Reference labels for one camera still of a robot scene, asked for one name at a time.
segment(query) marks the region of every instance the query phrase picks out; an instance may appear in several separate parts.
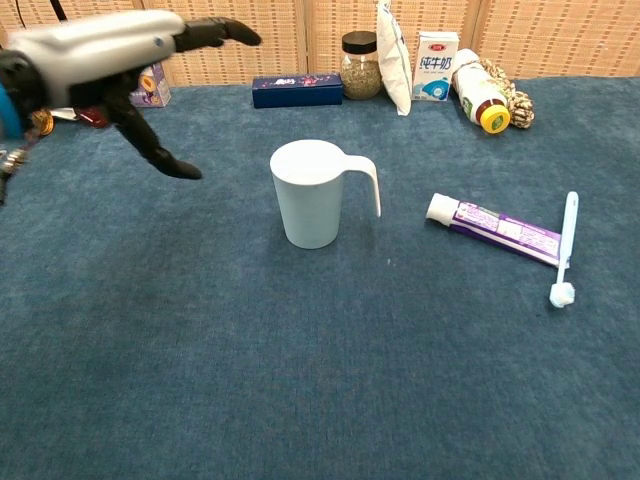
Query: glass jar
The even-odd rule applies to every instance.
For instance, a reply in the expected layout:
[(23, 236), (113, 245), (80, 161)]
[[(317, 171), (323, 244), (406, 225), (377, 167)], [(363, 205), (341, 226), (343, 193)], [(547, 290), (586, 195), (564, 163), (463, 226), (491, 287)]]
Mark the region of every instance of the glass jar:
[(375, 32), (355, 31), (342, 37), (340, 77), (344, 95), (353, 100), (366, 100), (382, 89)]

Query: white bag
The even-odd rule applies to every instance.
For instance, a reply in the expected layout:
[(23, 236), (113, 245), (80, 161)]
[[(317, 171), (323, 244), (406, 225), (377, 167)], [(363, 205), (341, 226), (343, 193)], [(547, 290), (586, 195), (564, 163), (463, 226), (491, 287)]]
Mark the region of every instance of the white bag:
[(398, 22), (391, 14), (391, 0), (378, 2), (376, 26), (378, 64), (387, 93), (396, 104), (398, 115), (411, 111), (412, 73), (409, 50)]

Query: yellow bottle cap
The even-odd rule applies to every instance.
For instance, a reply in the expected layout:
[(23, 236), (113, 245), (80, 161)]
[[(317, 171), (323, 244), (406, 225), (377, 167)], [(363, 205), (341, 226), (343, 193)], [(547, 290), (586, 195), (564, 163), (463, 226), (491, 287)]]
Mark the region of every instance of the yellow bottle cap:
[(511, 114), (503, 105), (491, 105), (480, 116), (480, 124), (488, 133), (500, 133), (509, 126)]

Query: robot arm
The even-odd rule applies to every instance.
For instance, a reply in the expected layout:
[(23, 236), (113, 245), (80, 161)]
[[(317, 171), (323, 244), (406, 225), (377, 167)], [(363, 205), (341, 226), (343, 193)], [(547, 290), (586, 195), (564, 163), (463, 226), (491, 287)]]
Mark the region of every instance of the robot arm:
[[(120, 133), (160, 172), (199, 179), (200, 171), (176, 160), (131, 105), (142, 70), (174, 53), (222, 47), (226, 40), (260, 45), (245, 24), (215, 17), (185, 22), (164, 10), (134, 10), (66, 21), (10, 35), (0, 51), (0, 136), (21, 138), (42, 108), (100, 106)], [(0, 191), (16, 163), (0, 166)]]

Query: cup handle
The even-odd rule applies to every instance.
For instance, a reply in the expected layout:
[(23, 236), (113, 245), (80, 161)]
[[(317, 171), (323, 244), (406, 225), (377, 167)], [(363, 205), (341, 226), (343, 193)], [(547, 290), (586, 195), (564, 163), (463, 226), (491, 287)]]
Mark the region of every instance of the cup handle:
[(376, 215), (379, 217), (382, 215), (382, 209), (380, 207), (380, 190), (378, 188), (378, 173), (375, 164), (367, 157), (360, 155), (347, 155), (346, 170), (352, 172), (362, 172), (369, 175), (371, 179), (371, 187), (373, 190), (373, 202)]

